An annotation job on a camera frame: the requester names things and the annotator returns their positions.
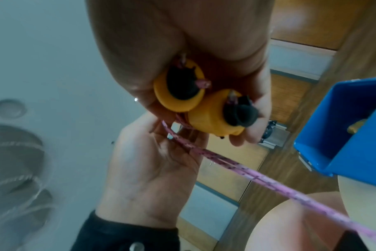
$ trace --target black sleeve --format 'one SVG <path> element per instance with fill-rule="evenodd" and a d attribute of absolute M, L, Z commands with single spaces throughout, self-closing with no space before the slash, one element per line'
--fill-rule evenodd
<path fill-rule="evenodd" d="M 159 229 L 110 222 L 92 212 L 83 224 L 71 251 L 180 251 L 178 229 Z"/>

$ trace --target white table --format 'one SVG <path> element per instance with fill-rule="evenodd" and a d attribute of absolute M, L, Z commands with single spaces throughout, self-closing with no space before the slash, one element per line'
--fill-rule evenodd
<path fill-rule="evenodd" d="M 349 217 L 376 230 L 376 186 L 338 176 L 342 201 Z M 376 243 L 360 236 L 369 251 L 376 251 Z"/>

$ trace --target blue bin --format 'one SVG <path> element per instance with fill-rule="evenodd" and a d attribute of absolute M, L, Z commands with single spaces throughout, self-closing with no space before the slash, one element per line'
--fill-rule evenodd
<path fill-rule="evenodd" d="M 355 134 L 347 128 L 368 118 Z M 376 185 L 376 78 L 335 84 L 294 142 L 316 171 Z"/>

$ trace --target wrist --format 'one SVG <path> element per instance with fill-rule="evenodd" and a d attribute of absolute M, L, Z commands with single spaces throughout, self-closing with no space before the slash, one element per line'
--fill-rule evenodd
<path fill-rule="evenodd" d="M 126 198 L 120 192 L 109 188 L 105 190 L 95 213 L 107 221 L 144 227 L 173 229 L 177 223 L 177 219 L 154 215 L 135 200 Z"/>

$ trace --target hand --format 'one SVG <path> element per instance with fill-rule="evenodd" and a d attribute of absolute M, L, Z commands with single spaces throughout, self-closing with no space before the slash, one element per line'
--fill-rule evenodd
<path fill-rule="evenodd" d="M 106 220 L 175 228 L 195 185 L 202 157 L 167 138 L 161 121 L 146 113 L 122 130 L 109 163 L 96 214 Z M 205 148 L 208 134 L 179 134 Z"/>
<path fill-rule="evenodd" d="M 259 119 L 235 146 L 257 143 L 271 114 L 267 64 L 272 0 L 87 0 L 98 47 L 116 81 L 167 121 L 152 81 L 181 51 L 190 51 L 214 90 L 249 95 Z"/>

